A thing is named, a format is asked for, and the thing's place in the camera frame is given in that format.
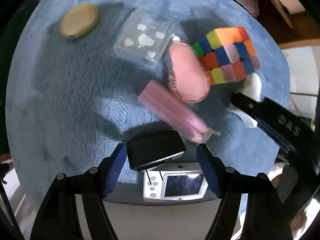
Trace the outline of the white plastic adapter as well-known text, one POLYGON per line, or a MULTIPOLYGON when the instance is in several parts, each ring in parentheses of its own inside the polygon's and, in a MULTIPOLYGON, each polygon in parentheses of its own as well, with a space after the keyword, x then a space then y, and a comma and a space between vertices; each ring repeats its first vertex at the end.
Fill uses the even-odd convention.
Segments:
MULTIPOLYGON (((261 79, 256 72, 253 72, 244 79, 244 83, 242 84, 242 87, 238 89, 238 92, 255 100, 256 102, 260 102, 261 90, 261 79)), ((240 117, 240 119, 244 122, 246 127, 257 128, 257 121, 255 121, 252 117, 250 117, 242 110, 235 107, 232 103, 230 103, 229 105, 229 111, 237 114, 240 117)))

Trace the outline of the multicolour puzzle cube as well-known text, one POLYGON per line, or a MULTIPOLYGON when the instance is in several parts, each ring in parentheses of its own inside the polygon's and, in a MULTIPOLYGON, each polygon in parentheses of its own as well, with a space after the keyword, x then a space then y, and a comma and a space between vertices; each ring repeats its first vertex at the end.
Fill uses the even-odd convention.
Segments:
POLYGON ((216 28, 192 45, 212 85, 239 82, 260 69, 244 27, 216 28))

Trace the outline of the black charger plug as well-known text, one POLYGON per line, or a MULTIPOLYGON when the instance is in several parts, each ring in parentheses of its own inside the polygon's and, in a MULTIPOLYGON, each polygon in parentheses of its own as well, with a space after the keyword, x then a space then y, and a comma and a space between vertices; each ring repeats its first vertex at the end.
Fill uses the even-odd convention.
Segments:
POLYGON ((132 137, 126 144, 129 166, 143 171, 184 155, 186 147, 176 131, 156 131, 132 137))

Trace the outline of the clear plastic box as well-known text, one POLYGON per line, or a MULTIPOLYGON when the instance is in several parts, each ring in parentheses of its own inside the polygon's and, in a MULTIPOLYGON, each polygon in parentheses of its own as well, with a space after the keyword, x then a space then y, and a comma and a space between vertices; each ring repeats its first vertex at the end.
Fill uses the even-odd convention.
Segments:
POLYGON ((132 12, 121 28, 113 49, 127 60, 156 68, 176 27, 169 14, 158 15, 144 7, 132 12))

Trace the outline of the gold round tin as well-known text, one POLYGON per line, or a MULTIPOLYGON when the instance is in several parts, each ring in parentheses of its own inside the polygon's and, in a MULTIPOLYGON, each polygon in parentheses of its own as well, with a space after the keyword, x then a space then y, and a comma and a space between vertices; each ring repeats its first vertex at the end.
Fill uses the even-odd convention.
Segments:
POLYGON ((59 32, 64 38, 76 39, 90 32, 97 21, 97 7, 90 3, 82 3, 73 7, 63 16, 59 32))

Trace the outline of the white plastic tray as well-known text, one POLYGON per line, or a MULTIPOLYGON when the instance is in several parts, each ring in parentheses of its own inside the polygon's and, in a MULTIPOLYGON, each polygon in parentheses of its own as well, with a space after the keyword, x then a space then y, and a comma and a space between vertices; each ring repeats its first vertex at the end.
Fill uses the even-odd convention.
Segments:
POLYGON ((103 204, 119 239, 205 239, 220 200, 172 206, 103 204))

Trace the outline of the pink oval sponge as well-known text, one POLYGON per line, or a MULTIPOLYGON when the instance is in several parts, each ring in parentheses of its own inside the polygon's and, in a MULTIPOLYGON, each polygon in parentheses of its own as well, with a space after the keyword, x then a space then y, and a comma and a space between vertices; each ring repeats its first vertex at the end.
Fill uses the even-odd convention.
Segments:
POLYGON ((167 49, 169 90, 181 101, 203 101, 210 91, 210 79, 197 55, 188 44, 176 41, 167 49))

